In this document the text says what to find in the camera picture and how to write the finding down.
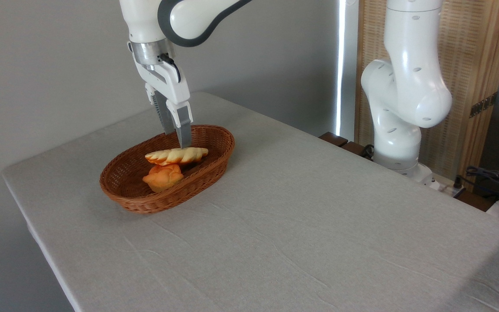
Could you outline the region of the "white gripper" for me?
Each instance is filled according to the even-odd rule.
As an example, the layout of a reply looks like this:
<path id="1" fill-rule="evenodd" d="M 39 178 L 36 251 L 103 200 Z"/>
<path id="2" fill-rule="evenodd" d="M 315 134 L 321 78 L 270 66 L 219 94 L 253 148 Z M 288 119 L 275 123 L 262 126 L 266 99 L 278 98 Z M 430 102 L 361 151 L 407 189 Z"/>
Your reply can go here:
<path id="1" fill-rule="evenodd" d="M 190 91 L 185 76 L 169 55 L 159 55 L 158 64 L 142 65 L 133 55 L 138 73 L 145 81 L 145 90 L 156 112 L 165 134 L 178 135 L 180 148 L 192 144 Z"/>

